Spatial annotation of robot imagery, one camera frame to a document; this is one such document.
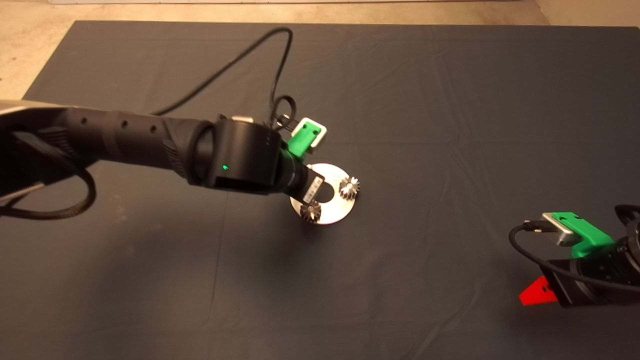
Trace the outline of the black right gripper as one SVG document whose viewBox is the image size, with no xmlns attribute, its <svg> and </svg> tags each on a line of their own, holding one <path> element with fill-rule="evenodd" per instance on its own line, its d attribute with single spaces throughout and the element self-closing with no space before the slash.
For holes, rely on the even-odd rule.
<svg viewBox="0 0 640 360">
<path fill-rule="evenodd" d="M 614 284 L 636 285 L 636 242 L 618 240 L 590 255 L 575 259 L 550 260 L 550 264 L 566 271 L 563 275 L 550 269 L 521 294 L 523 306 L 559 303 L 563 308 L 579 306 L 631 306 L 635 291 L 615 289 Z"/>
</svg>

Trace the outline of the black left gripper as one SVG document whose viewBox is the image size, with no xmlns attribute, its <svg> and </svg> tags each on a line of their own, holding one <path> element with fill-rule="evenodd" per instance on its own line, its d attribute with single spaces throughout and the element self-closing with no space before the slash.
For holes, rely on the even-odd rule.
<svg viewBox="0 0 640 360">
<path fill-rule="evenodd" d="M 326 178 L 306 166 L 287 150 L 279 151 L 278 193 L 285 194 L 300 203 L 311 203 Z"/>
</svg>

